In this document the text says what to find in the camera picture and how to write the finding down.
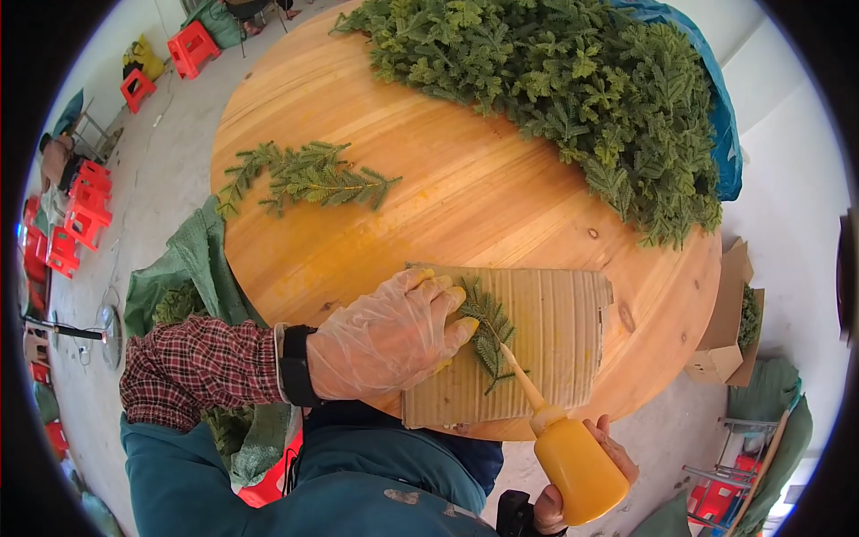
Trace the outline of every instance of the red plaid shirt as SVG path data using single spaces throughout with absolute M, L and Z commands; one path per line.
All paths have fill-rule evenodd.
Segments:
M 200 410 L 283 401 L 273 329 L 189 317 L 129 339 L 119 395 L 129 423 L 188 432 Z

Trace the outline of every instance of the yellow glue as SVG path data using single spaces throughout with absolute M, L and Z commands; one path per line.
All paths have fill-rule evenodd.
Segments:
M 564 409 L 547 405 L 506 345 L 501 351 L 516 374 L 534 414 L 534 454 L 549 480 L 561 491 L 564 522 L 581 526 L 600 518 L 624 499 L 630 483 L 593 435 Z

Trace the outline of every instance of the yellow bag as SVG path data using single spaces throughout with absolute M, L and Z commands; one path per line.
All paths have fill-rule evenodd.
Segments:
M 131 43 L 131 46 L 122 56 L 123 67 L 131 62 L 143 64 L 143 76 L 151 81 L 154 81 L 164 72 L 164 61 L 152 52 L 152 45 L 149 44 L 143 34 L 140 34 L 137 41 Z

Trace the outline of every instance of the round wooden table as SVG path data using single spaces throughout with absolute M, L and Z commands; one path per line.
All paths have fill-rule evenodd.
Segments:
M 352 142 L 344 157 L 402 175 L 378 212 L 362 205 L 288 206 L 283 219 L 256 201 L 257 179 L 227 221 L 224 248 L 241 288 L 269 324 L 318 326 L 340 306 L 402 270 L 439 265 L 603 271 L 614 304 L 590 404 L 572 415 L 622 418 L 683 369 L 710 319 L 721 236 L 695 228 L 682 252 L 644 248 L 609 207 L 588 193 L 582 172 L 558 161 L 551 143 L 519 139 L 506 119 L 431 100 L 376 81 L 367 38 L 329 36 L 343 6 L 281 38 L 239 84 L 223 112 L 211 160 L 211 191 L 237 150 L 274 140 Z M 368 401 L 400 415 L 399 394 Z M 532 440 L 527 419 L 470 424 L 456 432 Z

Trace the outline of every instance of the cardboard piece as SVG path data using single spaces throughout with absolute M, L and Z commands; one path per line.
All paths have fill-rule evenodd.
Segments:
M 748 243 L 738 238 L 722 255 L 722 275 L 716 305 L 698 348 L 686 363 L 686 373 L 697 382 L 748 386 L 758 357 L 760 335 L 745 350 L 737 345 L 742 317 L 743 289 L 754 276 L 748 257 Z M 764 290 L 756 289 L 755 299 L 764 310 Z
M 483 292 L 504 304 L 516 326 L 511 350 L 546 402 L 571 409 L 590 401 L 602 359 L 605 309 L 612 284 L 601 272 L 545 269 L 490 269 L 427 264 L 436 275 L 480 276 Z M 449 322 L 457 317 L 452 315 Z M 469 343 L 451 365 L 403 392 L 403 424 L 408 428 L 471 424 L 530 417 L 531 408 L 515 380 L 500 382 L 483 395 L 489 378 Z

